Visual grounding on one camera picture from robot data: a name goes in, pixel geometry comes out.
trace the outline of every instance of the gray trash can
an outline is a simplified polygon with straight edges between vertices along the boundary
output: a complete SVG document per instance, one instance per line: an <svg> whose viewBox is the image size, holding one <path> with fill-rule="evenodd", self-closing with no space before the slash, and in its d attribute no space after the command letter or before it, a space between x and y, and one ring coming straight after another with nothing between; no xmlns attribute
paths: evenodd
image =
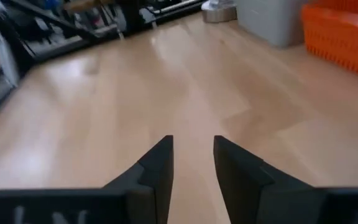
<svg viewBox="0 0 358 224"><path fill-rule="evenodd" d="M236 0L239 25L267 40L286 47L303 42L302 5L308 0Z"/></svg>

